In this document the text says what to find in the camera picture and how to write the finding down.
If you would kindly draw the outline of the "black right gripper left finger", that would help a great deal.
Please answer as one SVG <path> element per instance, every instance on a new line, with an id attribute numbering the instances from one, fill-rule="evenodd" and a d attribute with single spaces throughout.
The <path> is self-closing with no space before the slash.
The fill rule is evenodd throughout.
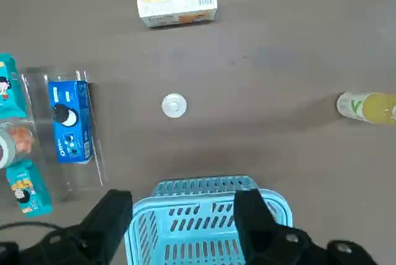
<path id="1" fill-rule="evenodd" d="M 38 243 L 21 250 L 14 241 L 1 242 L 1 264 L 110 264 L 133 217 L 130 191 L 109 190 L 77 225 L 27 221 L 1 230 L 33 226 L 50 229 Z"/>

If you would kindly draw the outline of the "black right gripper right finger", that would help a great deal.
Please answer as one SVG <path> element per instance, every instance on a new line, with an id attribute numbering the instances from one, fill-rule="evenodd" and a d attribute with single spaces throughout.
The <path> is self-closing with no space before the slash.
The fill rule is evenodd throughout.
<path id="1" fill-rule="evenodd" d="M 305 231 L 276 223 L 256 189 L 236 192 L 233 217 L 246 264 L 377 264 L 357 243 L 332 240 L 322 248 Z"/>

